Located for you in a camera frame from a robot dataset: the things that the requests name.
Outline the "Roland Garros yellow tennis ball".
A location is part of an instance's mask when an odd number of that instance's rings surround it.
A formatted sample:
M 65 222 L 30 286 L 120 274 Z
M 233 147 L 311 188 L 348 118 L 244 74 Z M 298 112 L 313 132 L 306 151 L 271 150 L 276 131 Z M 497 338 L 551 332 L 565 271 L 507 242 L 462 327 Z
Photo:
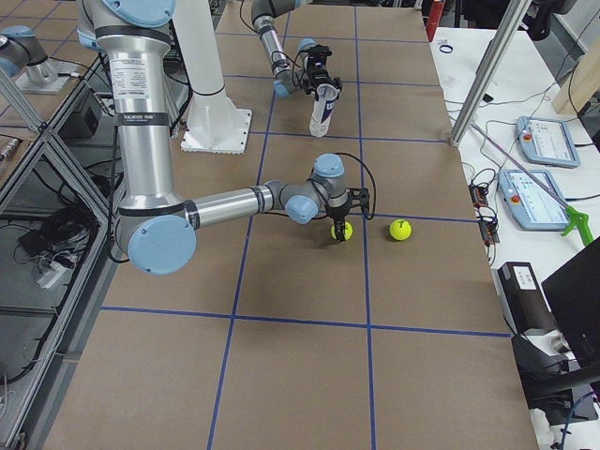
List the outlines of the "Roland Garros yellow tennis ball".
M 330 227 L 330 234 L 337 242 L 346 242 L 353 236 L 353 225 L 350 221 L 335 222 Z

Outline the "clear tennis ball can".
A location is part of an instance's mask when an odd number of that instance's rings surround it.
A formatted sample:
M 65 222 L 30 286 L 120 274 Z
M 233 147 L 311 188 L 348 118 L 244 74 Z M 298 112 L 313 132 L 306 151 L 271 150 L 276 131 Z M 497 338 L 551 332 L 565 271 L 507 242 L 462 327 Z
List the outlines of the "clear tennis ball can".
M 326 135 L 338 95 L 339 90 L 331 83 L 323 83 L 316 88 L 309 122 L 312 136 L 321 138 Z

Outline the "Wilson yellow tennis ball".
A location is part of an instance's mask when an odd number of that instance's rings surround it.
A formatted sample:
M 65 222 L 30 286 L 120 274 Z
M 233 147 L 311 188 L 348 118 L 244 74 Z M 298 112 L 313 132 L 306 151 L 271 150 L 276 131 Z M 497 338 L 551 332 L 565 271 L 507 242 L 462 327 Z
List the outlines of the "Wilson yellow tennis ball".
M 413 228 L 407 219 L 398 218 L 389 225 L 389 234 L 396 241 L 405 241 L 412 235 Z

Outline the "orange circuit board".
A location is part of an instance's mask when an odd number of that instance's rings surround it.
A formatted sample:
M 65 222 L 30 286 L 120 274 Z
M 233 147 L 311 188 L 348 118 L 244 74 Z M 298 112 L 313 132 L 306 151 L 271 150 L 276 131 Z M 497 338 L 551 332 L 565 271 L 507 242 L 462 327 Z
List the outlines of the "orange circuit board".
M 469 184 L 469 192 L 474 207 L 488 206 L 488 188 Z

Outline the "lower teach pendant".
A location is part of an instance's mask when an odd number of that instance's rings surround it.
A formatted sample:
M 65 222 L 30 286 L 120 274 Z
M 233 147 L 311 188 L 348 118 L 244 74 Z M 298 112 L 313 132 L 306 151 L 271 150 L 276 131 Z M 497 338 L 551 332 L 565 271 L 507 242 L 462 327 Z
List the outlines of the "lower teach pendant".
M 563 231 L 568 218 L 561 205 L 521 170 L 502 169 L 499 191 L 517 225 L 525 231 Z

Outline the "teach pendant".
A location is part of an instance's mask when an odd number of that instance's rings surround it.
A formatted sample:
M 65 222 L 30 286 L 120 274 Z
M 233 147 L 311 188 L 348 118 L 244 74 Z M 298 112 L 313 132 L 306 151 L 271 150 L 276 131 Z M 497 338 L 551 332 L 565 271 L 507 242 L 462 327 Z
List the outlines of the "teach pendant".
M 520 116 L 517 136 L 523 156 L 531 163 L 567 169 L 580 166 L 578 151 L 563 120 Z
M 561 205 L 521 170 L 502 169 L 499 191 L 517 225 L 525 231 L 563 231 L 568 218 Z

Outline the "black box with label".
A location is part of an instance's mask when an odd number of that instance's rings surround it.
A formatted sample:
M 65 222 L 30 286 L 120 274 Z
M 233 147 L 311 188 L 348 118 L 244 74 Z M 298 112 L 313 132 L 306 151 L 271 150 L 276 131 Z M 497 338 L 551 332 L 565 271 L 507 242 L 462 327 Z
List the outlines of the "black box with label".
M 543 336 L 557 329 L 529 262 L 506 262 L 497 270 L 497 275 L 519 334 Z

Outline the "upper teach pendant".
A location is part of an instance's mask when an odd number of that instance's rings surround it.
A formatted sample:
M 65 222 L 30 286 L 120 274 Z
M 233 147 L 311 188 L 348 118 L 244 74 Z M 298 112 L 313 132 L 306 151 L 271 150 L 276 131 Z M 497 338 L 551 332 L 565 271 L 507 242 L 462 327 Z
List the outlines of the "upper teach pendant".
M 567 169 L 580 166 L 578 151 L 563 120 L 520 116 L 517 136 L 523 156 L 531 163 Z

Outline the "black monitor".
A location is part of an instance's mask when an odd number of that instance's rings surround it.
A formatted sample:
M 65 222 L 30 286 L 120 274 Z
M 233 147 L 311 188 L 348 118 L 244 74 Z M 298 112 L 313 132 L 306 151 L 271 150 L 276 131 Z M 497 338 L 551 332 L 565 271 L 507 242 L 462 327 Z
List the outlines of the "black monitor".
M 576 359 L 599 362 L 599 239 L 542 283 L 543 292 Z

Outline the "wooden plank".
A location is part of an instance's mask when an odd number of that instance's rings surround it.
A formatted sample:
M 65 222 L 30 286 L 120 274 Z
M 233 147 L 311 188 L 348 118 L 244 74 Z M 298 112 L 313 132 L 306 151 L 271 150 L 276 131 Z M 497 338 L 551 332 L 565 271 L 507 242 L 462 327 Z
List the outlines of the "wooden plank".
M 560 24 L 585 54 L 552 100 L 559 114 L 576 114 L 599 90 L 599 2 L 577 1 Z

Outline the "aluminium frame post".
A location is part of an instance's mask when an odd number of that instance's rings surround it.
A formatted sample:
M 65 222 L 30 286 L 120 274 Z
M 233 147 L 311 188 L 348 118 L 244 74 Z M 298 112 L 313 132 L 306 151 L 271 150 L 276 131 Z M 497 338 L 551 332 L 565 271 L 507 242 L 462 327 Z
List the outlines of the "aluminium frame post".
M 489 42 L 482 60 L 475 73 L 475 79 L 465 98 L 465 102 L 459 112 L 456 123 L 453 125 L 449 135 L 449 143 L 458 147 L 466 130 L 473 120 L 475 111 L 479 107 L 483 95 L 501 63 L 514 34 L 524 18 L 531 1 L 512 0 L 502 17 L 493 39 Z

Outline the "green handled reacher grabber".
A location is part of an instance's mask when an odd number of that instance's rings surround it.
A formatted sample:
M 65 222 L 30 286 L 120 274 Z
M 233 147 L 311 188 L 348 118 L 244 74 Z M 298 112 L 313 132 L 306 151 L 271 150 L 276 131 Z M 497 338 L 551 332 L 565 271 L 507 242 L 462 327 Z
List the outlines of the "green handled reacher grabber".
M 580 239 L 584 246 L 588 246 L 593 242 L 593 235 L 589 228 L 589 216 L 585 213 L 579 212 L 573 206 L 569 205 L 566 200 L 560 198 L 556 193 L 551 191 L 541 180 L 539 180 L 534 174 L 527 170 L 517 159 L 512 157 L 507 151 L 505 151 L 497 142 L 489 137 L 486 132 L 481 129 L 477 124 L 471 122 L 471 126 L 478 131 L 486 140 L 488 140 L 497 150 L 499 150 L 507 159 L 509 159 L 519 170 L 524 172 L 537 186 L 546 192 L 555 202 L 557 202 L 561 209 L 568 217 L 568 224 L 562 232 L 562 236 L 566 236 L 574 229 L 577 229 Z

